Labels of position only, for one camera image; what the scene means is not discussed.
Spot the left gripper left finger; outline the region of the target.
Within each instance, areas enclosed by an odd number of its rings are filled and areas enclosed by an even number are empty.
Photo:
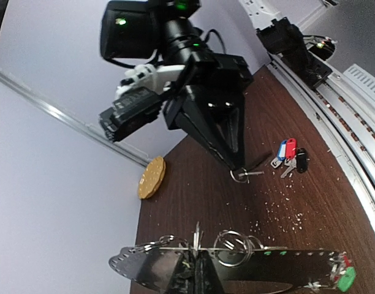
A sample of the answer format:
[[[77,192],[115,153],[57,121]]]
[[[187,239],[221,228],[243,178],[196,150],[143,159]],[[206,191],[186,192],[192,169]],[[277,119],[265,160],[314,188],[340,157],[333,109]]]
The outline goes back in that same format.
[[[196,293],[195,262],[197,251],[189,249],[178,257],[165,293]]]

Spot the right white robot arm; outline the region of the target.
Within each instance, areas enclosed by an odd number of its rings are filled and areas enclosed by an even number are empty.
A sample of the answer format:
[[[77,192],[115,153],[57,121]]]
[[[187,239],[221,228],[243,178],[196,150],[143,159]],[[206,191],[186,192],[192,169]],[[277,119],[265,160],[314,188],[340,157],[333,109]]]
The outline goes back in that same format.
[[[235,171],[245,165],[244,91],[253,77],[243,57],[215,53],[190,22],[198,1],[110,1],[100,32],[102,58],[126,66],[113,104],[99,116],[105,136],[124,140],[163,115]]]

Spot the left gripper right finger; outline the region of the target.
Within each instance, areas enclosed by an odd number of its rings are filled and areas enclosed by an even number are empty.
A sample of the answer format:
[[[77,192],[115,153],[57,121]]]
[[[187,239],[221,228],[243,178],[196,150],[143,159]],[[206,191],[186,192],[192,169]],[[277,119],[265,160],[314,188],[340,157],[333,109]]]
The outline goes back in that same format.
[[[195,292],[198,294],[224,293],[222,283],[208,251],[200,251],[195,260]]]

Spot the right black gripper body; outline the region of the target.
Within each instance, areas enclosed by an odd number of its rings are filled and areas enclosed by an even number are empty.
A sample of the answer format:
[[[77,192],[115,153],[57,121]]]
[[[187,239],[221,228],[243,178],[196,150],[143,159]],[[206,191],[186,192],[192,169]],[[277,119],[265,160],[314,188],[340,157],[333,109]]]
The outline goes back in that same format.
[[[186,67],[171,84],[163,114],[168,129],[182,129],[177,124],[179,114],[186,114],[186,102],[199,107],[200,112],[216,124],[244,108],[243,91],[253,81],[243,57],[212,53],[194,53]]]

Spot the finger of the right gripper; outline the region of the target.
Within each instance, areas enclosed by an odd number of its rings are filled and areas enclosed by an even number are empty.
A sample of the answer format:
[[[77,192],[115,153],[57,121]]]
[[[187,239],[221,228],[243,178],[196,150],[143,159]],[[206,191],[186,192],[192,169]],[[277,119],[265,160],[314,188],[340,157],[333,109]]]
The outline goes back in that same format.
[[[183,95],[183,130],[229,170],[243,167],[242,91],[191,85]]]

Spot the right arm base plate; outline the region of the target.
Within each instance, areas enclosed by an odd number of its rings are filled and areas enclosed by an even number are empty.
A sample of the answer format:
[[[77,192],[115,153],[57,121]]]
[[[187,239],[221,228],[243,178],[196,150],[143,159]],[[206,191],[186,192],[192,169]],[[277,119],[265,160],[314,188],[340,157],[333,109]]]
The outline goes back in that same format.
[[[257,29],[256,34],[267,52],[282,55],[281,61],[312,90],[333,72],[307,49],[303,34],[286,17],[272,20],[269,27]]]

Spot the keyring with green tag keys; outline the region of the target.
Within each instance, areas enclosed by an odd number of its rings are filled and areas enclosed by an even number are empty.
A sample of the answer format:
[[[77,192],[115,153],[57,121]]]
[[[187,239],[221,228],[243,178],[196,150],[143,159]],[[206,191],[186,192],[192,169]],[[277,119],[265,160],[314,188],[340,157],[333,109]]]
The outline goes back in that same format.
[[[193,249],[208,251],[222,283],[230,293],[233,282],[252,284],[254,289],[271,286],[270,293],[290,293],[307,289],[346,293],[357,276],[345,252],[292,250],[265,246],[252,235],[223,230],[211,247],[202,246],[203,232],[196,227],[193,240],[164,235],[156,241],[124,247],[112,256],[109,267],[144,288],[165,293],[180,253]]]

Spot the black tagged key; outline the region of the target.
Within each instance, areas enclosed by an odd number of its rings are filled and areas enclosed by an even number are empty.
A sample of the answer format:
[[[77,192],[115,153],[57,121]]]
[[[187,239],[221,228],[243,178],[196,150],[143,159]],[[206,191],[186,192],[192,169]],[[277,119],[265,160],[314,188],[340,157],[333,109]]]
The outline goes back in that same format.
[[[240,168],[239,170],[230,171],[231,178],[236,183],[241,184],[249,184],[251,176],[258,176],[263,175],[264,171],[258,171],[257,169],[267,160],[269,159],[273,153],[271,151],[267,151],[261,154],[259,157],[254,159],[250,164],[247,166]]]

